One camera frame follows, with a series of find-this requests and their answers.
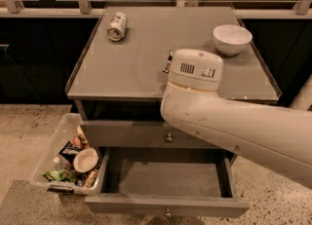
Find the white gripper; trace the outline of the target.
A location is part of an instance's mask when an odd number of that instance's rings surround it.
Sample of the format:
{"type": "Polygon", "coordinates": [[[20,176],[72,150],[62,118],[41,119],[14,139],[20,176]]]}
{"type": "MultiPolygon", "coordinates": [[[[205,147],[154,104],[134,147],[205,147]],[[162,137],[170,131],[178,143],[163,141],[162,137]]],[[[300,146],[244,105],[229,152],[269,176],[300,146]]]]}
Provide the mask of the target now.
{"type": "Polygon", "coordinates": [[[215,54],[179,49],[174,52],[168,79],[186,88],[216,91],[223,70],[223,59],[215,54]]]}

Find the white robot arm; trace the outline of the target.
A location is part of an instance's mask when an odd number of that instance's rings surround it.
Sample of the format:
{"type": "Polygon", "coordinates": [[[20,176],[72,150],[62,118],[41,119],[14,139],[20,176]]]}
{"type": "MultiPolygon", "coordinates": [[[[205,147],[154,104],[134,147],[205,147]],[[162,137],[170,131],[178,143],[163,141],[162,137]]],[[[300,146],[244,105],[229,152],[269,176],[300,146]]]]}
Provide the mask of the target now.
{"type": "Polygon", "coordinates": [[[221,98],[223,59],[169,56],[161,116],[171,126],[312,188],[312,112],[221,98]]]}

